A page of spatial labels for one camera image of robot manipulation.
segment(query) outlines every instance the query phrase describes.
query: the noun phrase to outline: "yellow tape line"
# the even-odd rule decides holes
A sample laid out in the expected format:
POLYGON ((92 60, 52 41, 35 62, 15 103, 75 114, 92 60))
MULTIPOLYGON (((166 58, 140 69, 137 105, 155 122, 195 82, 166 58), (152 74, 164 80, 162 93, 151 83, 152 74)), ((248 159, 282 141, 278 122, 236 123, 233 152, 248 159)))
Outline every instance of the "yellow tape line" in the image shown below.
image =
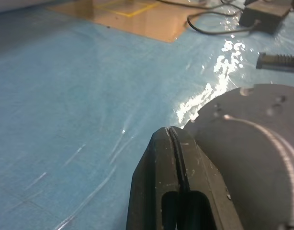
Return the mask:
POLYGON ((121 0, 113 0, 113 1, 110 1, 110 2, 107 2, 107 3, 104 3, 104 4, 96 5, 95 8, 103 10, 103 11, 111 12, 111 13, 116 13, 116 14, 119 14, 121 16, 131 18, 133 16, 136 16, 136 15, 138 15, 138 14, 140 14, 140 13, 146 11, 146 10, 149 10, 149 9, 159 5, 159 2, 156 2, 156 3, 153 3, 153 4, 148 4, 147 6, 141 8, 141 9, 139 9, 137 11, 134 11, 133 13, 123 13, 123 12, 113 11, 113 10, 105 8, 105 6, 112 5, 112 4, 115 4, 115 3, 120 2, 120 1, 121 0))
POLYGON ((144 8, 141 8, 140 10, 137 10, 137 11, 135 11, 133 13, 128 14, 128 17, 131 18, 133 16, 136 16, 136 15, 138 15, 138 14, 140 14, 140 13, 146 11, 146 10, 149 10, 149 9, 151 9, 151 8, 157 6, 157 5, 159 5, 159 2, 156 2, 156 3, 153 3, 151 5, 145 6, 144 8))

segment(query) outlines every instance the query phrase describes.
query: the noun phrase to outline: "table surface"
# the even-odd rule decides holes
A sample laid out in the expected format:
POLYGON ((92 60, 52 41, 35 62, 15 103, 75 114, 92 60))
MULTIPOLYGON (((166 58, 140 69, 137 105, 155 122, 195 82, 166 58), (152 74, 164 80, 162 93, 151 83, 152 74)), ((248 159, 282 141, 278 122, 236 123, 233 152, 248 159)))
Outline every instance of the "table surface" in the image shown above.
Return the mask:
POLYGON ((0 14, 0 230, 125 229, 154 131, 236 87, 294 86, 294 73, 255 69, 259 52, 294 55, 294 12, 274 36, 189 29, 171 44, 43 6, 0 14))

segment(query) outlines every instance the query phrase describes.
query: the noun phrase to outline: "black cable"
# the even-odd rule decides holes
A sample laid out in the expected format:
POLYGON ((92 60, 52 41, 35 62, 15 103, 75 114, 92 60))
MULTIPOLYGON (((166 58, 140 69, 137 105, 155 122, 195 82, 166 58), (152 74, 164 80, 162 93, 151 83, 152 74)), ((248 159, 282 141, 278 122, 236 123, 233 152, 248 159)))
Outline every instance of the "black cable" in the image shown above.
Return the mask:
POLYGON ((207 11, 207 12, 201 12, 201 13, 197 13, 197 14, 192 14, 192 15, 189 15, 187 17, 187 23, 195 31, 200 32, 202 34, 206 34, 206 35, 226 35, 226 34, 231 34, 231 33, 239 33, 239 32, 252 31, 252 30, 254 30, 256 28, 257 24, 259 23, 259 21, 256 21, 251 27, 247 27, 247 28, 244 28, 244 29, 238 29, 238 30, 219 31, 219 32, 204 31, 204 30, 201 30, 201 29, 197 28, 196 26, 194 26, 192 24, 191 19, 193 19, 195 17, 198 17, 198 16, 200 16, 202 14, 207 14, 207 13, 223 15, 225 17, 234 17, 235 15, 237 15, 239 13, 239 11, 238 12, 235 12, 234 14, 220 13, 220 12, 215 12, 215 11, 207 11))
POLYGON ((254 28, 257 25, 257 22, 256 22, 251 27, 248 27, 248 28, 245 28, 245 29, 230 30, 230 31, 220 31, 220 32, 209 32, 209 31, 201 30, 201 29, 197 28, 196 26, 194 26, 191 23, 191 19, 193 19, 195 17, 198 17, 198 16, 200 16, 202 14, 207 14, 207 13, 213 13, 213 14, 223 15, 225 17, 234 17, 234 16, 236 16, 239 12, 242 12, 243 9, 241 7, 239 7, 239 6, 236 6, 236 5, 232 4, 232 2, 234 2, 235 0, 227 0, 227 1, 220 0, 221 1, 221 4, 215 5, 215 6, 211 6, 211 7, 206 7, 206 6, 201 6, 201 5, 194 5, 194 4, 185 4, 185 3, 173 2, 173 1, 169 1, 169 0, 157 0, 157 1, 163 2, 165 4, 170 4, 170 5, 183 6, 183 7, 189 7, 189 8, 196 8, 196 9, 202 9, 202 10, 213 10, 213 9, 216 9, 216 8, 219 8, 219 7, 222 7, 222 6, 231 6, 233 8, 238 9, 238 11, 235 12, 235 13, 233 13, 233 14, 220 13, 220 12, 215 12, 215 11, 207 11, 207 12, 201 12, 201 13, 189 15, 187 17, 187 23, 190 25, 190 27, 192 29, 194 29, 195 31, 200 32, 202 34, 206 34, 206 35, 225 35, 225 34, 231 34, 231 33, 252 31, 252 30, 254 30, 254 28))
POLYGON ((174 1, 167 1, 167 0, 157 0, 157 1, 163 2, 165 4, 169 4, 169 5, 184 6, 184 7, 188 7, 188 8, 196 8, 196 9, 202 9, 202 10, 212 10, 212 9, 222 7, 223 5, 229 5, 229 6, 232 6, 234 8, 237 8, 239 10, 242 10, 242 8, 231 4, 235 0, 230 0, 230 1, 227 1, 227 2, 224 2, 223 0, 220 0, 222 2, 222 4, 219 4, 219 5, 216 5, 216 6, 201 6, 201 5, 185 4, 185 3, 181 3, 181 2, 174 2, 174 1))

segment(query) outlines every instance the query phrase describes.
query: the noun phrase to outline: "black power adapter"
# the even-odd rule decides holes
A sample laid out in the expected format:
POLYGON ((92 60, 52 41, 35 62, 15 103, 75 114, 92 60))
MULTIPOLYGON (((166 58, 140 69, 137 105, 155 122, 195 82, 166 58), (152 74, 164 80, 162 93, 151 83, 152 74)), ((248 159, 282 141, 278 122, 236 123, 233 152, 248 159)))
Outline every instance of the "black power adapter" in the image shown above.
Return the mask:
POLYGON ((238 23, 244 27, 256 24, 255 30, 274 34, 290 8, 291 2, 286 0, 255 1, 246 6, 238 23))

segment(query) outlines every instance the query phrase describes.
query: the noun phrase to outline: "floor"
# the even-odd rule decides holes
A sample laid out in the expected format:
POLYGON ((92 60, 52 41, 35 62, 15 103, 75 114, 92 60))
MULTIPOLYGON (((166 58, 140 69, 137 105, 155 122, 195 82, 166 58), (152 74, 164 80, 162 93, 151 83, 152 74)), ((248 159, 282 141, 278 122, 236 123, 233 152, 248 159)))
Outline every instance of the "floor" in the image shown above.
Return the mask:
POLYGON ((294 55, 294 12, 275 36, 187 30, 174 43, 43 6, 0 14, 0 230, 124 229, 154 131, 235 87, 294 86, 294 73, 256 70, 258 52, 294 55))

